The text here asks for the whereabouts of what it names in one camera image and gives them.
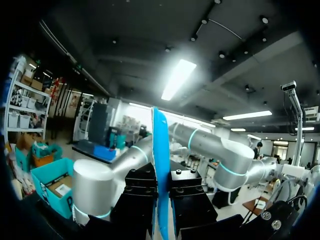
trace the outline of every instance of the metal shelf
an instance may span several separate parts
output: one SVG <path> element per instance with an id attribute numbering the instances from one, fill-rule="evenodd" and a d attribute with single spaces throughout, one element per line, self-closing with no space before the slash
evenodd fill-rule
<path id="1" fill-rule="evenodd" d="M 44 131 L 43 128 L 13 128 L 8 127 L 8 132 L 30 132 L 30 133 L 42 133 Z"/>
<path id="2" fill-rule="evenodd" d="M 43 92 L 43 91 L 39 91 L 39 90 L 37 90 L 37 89 L 34 89 L 34 88 L 30 87 L 30 86 L 27 86 L 27 85 L 25 85 L 25 84 L 23 84 L 23 83 L 21 83 L 21 82 L 19 82 L 19 81 L 16 81 L 14 84 L 17 85 L 17 86 L 19 86 L 19 87 L 21 87 L 21 88 L 24 88 L 24 89 L 26 89 L 26 90 L 28 90 L 28 91 L 31 91 L 31 92 L 34 92 L 34 93 L 36 93 L 36 94 L 45 96 L 45 97 L 47 97 L 47 98 L 50 97 L 49 94 L 46 94 L 46 93 Z"/>
<path id="3" fill-rule="evenodd" d="M 38 110 L 35 110 L 35 109 L 31 109 L 31 108 L 27 108 L 27 107 L 22 107 L 22 106 L 14 106 L 14 105 L 9 105 L 9 108 L 11 109 L 16 109 L 16 110 L 19 110 L 19 111 L 25 111 L 25 112 L 29 112 L 29 113 L 41 113 L 41 114 L 46 114 L 45 111 L 38 111 Z"/>

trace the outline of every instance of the blue box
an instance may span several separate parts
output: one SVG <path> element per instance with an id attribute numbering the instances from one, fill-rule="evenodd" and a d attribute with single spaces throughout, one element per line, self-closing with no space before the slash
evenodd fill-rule
<path id="1" fill-rule="evenodd" d="M 71 177 L 74 175 L 74 161 L 66 157 L 31 170 L 37 194 L 61 216 L 69 219 L 72 216 L 72 189 L 60 198 L 46 187 L 66 174 Z"/>
<path id="2" fill-rule="evenodd" d="M 110 149 L 106 146 L 100 146 L 100 145 L 94 146 L 94 149 L 93 149 L 93 155 L 107 162 L 111 162 L 113 159 L 115 159 L 116 152 L 117 151 L 115 149 Z"/>

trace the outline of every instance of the screw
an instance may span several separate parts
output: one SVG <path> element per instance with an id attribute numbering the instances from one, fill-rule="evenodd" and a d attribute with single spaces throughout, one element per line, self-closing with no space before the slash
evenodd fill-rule
<path id="1" fill-rule="evenodd" d="M 131 186 L 126 186 L 126 187 L 124 188 L 124 190 L 130 192 L 130 191 L 132 191 L 132 187 L 131 187 Z"/>
<path id="2" fill-rule="evenodd" d="M 281 221 L 280 220 L 274 220 L 271 223 L 271 227 L 273 228 L 273 230 L 279 230 L 281 228 Z"/>
<path id="3" fill-rule="evenodd" d="M 175 189 L 175 191 L 179 194 L 182 194 L 185 190 L 181 187 L 178 187 L 177 189 Z"/>
<path id="4" fill-rule="evenodd" d="M 201 192 L 203 189 L 202 189 L 202 186 L 197 186 L 196 188 L 195 188 L 197 191 L 199 191 L 199 192 Z"/>
<path id="5" fill-rule="evenodd" d="M 271 213 L 268 211 L 264 211 L 263 213 L 261 213 L 261 218 L 268 221 L 269 219 L 271 219 Z"/>

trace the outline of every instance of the floor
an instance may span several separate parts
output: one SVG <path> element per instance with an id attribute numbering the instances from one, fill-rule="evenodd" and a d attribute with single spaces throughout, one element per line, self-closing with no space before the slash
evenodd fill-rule
<path id="1" fill-rule="evenodd" d="M 72 145 L 67 144 L 69 141 L 69 137 L 70 137 L 70 133 L 60 132 L 56 140 L 52 141 L 49 139 L 48 141 L 49 141 L 49 143 L 55 142 L 56 144 L 59 144 L 63 149 L 63 157 L 72 159 L 73 158 L 72 157 L 73 156 Z M 213 174 L 214 174 L 214 170 L 212 168 L 210 168 L 210 170 L 208 171 L 208 175 L 210 176 L 207 179 L 208 181 L 212 180 Z M 232 206 L 226 206 L 221 209 L 214 207 L 214 209 L 218 213 L 217 221 L 229 218 L 229 217 L 234 216 L 236 214 L 241 214 L 242 217 L 245 217 L 246 214 L 248 213 L 248 209 L 246 209 L 242 204 L 245 202 L 248 202 L 250 200 L 259 198 L 263 190 L 264 190 L 264 187 L 248 189 L 247 186 L 243 186 L 239 192 L 237 199 L 236 199 L 237 204 L 232 205 Z M 266 199 L 269 199 L 269 197 L 270 197 L 266 193 L 263 193 L 262 196 L 265 197 Z M 252 220 L 256 217 L 257 216 L 255 216 L 253 214 L 252 217 L 250 218 L 250 220 Z M 154 240 L 161 240 L 162 237 L 161 237 L 161 234 L 159 231 L 159 226 L 158 226 L 157 222 L 158 221 L 157 221 L 157 217 L 156 217 L 155 233 L 154 233 L 153 239 Z M 169 202 L 169 208 L 168 208 L 168 234 L 169 234 L 169 239 L 175 239 L 173 213 L 172 213 L 172 208 L 171 208 L 170 202 Z"/>

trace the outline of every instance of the black bolt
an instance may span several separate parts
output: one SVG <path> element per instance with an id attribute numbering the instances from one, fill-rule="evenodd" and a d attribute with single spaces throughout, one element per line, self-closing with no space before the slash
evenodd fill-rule
<path id="1" fill-rule="evenodd" d="M 178 187 L 177 189 L 175 189 L 175 191 L 179 194 L 182 194 L 185 190 L 181 187 Z"/>
<path id="2" fill-rule="evenodd" d="M 199 191 L 199 192 L 201 192 L 201 191 L 203 190 L 202 186 L 197 186 L 195 189 L 196 189 L 197 191 Z"/>
<path id="3" fill-rule="evenodd" d="M 132 191 L 132 187 L 131 186 L 125 186 L 124 190 L 126 190 L 127 192 Z"/>

